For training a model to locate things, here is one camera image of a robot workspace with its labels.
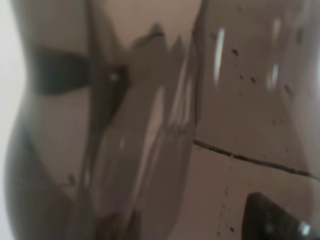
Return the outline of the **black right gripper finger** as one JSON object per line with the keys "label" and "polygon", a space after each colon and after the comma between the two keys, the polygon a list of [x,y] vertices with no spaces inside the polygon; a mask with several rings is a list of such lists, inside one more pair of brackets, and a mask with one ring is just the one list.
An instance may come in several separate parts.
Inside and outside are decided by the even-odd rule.
{"label": "black right gripper finger", "polygon": [[259,192],[247,196],[243,215],[245,240],[310,240],[310,225],[297,220]]}

